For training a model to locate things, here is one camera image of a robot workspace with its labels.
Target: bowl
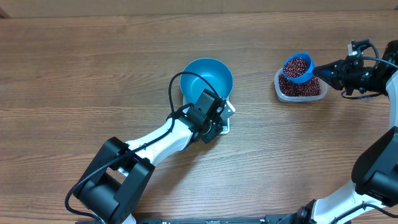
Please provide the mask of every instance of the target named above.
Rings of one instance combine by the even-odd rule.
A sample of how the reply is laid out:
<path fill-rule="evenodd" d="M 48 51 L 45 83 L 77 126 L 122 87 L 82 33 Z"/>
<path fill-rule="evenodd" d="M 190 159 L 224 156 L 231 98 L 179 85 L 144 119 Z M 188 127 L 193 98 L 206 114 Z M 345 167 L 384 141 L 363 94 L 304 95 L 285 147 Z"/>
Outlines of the bowl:
<path fill-rule="evenodd" d="M 313 68 L 315 68 L 315 64 L 314 64 L 311 56 L 308 53 L 302 52 L 302 53 L 293 54 L 290 58 L 288 58 L 284 64 L 283 69 L 285 68 L 287 62 L 289 62 L 291 59 L 293 59 L 295 57 L 302 58 L 305 60 L 305 62 L 307 63 L 307 71 L 303 75 L 301 75 L 297 78 L 289 78 L 286 76 L 285 72 L 284 72 L 284 76 L 292 83 L 302 84 L 302 83 L 309 81 L 313 77 L 312 70 L 313 70 Z"/>
<path fill-rule="evenodd" d="M 319 85 L 321 88 L 321 94 L 318 96 L 287 96 L 283 94 L 279 87 L 279 75 L 283 72 L 283 68 L 279 69 L 279 71 L 275 74 L 274 84 L 275 91 L 278 97 L 278 100 L 284 103 L 299 103 L 299 102 L 308 102 L 314 100 L 320 100 L 325 97 L 328 92 L 328 84 L 322 81 L 320 78 L 317 78 L 319 81 Z"/>
<path fill-rule="evenodd" d="M 229 68 L 214 58 L 196 59 L 185 67 L 184 72 L 193 72 L 205 78 L 220 97 L 229 97 L 234 87 L 234 80 Z M 181 75 L 180 87 L 182 94 L 192 103 L 196 103 L 205 88 L 211 91 L 211 88 L 203 80 L 189 74 Z"/>

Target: blue bowl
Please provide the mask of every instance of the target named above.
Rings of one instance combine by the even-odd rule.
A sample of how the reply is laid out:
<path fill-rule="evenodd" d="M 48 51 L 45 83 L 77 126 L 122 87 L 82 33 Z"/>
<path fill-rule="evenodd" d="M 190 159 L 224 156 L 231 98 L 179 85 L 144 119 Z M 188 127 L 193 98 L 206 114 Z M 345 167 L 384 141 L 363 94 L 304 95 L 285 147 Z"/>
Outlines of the blue bowl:
<path fill-rule="evenodd" d="M 196 59 L 185 67 L 184 72 L 193 72 L 205 78 L 220 97 L 229 97 L 234 87 L 231 71 L 217 59 Z M 205 88 L 211 91 L 211 88 L 203 80 L 188 74 L 181 75 L 180 86 L 182 94 L 192 103 L 196 103 Z"/>
<path fill-rule="evenodd" d="M 287 59 L 284 64 L 283 71 L 285 70 L 285 66 L 286 66 L 287 62 L 289 62 L 290 59 L 295 58 L 295 57 L 302 58 L 306 61 L 307 67 L 308 67 L 307 71 L 302 76 L 297 77 L 297 78 L 289 78 L 286 76 L 285 72 L 284 72 L 284 76 L 292 83 L 302 84 L 302 83 L 308 82 L 313 77 L 312 70 L 313 70 L 313 68 L 315 68 L 315 64 L 314 64 L 311 56 L 309 54 L 307 54 L 306 52 L 294 54 L 289 59 Z"/>

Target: blue object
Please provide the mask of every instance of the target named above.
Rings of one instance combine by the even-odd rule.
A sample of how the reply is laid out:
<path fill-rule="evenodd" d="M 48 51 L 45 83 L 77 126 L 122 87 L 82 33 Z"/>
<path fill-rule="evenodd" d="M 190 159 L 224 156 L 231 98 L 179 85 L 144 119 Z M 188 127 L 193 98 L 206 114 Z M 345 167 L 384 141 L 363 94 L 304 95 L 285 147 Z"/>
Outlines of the blue object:
<path fill-rule="evenodd" d="M 286 66 L 287 62 L 289 62 L 291 59 L 293 59 L 295 57 L 302 58 L 306 61 L 307 68 L 308 68 L 307 71 L 302 76 L 297 77 L 297 78 L 289 78 L 286 76 L 285 72 L 284 72 L 284 76 L 292 83 L 302 84 L 302 83 L 309 81 L 313 77 L 312 70 L 313 70 L 313 68 L 315 68 L 315 64 L 313 63 L 311 56 L 309 54 L 307 54 L 306 52 L 297 53 L 297 54 L 292 55 L 289 59 L 286 60 L 286 62 L 284 64 L 283 71 L 285 70 L 285 66 Z"/>
<path fill-rule="evenodd" d="M 193 72 L 205 78 L 220 97 L 227 98 L 234 87 L 234 79 L 229 68 L 217 59 L 199 58 L 189 63 L 184 72 Z M 194 75 L 181 75 L 180 86 L 182 94 L 189 102 L 196 103 L 206 88 L 211 88 L 200 78 Z"/>

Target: wooden table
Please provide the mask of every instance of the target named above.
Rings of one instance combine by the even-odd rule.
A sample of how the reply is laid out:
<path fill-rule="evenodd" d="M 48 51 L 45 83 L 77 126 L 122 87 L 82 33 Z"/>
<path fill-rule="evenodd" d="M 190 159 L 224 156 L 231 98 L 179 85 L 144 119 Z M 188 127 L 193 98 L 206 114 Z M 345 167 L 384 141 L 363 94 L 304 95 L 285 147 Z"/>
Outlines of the wooden table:
<path fill-rule="evenodd" d="M 329 88 L 320 101 L 280 103 L 274 75 L 296 52 L 317 65 L 345 58 L 352 39 L 370 38 L 382 54 L 397 20 L 395 11 L 0 20 L 0 222 L 81 220 L 63 200 L 102 143 L 161 126 L 170 78 L 200 57 L 233 72 L 231 132 L 159 164 L 135 216 L 260 217 L 330 195 L 387 131 L 388 99 L 344 100 Z M 173 96 L 181 105 L 178 82 Z M 369 212 L 354 222 L 396 220 Z"/>

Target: wall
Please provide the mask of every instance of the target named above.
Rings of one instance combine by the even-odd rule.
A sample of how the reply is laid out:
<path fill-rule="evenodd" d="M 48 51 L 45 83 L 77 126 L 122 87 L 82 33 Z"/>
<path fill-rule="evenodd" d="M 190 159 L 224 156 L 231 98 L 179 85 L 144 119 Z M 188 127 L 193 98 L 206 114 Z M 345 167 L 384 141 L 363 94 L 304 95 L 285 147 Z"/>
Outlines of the wall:
<path fill-rule="evenodd" d="M 276 11 L 392 10 L 397 0 L 0 0 L 0 15 L 112 16 Z"/>

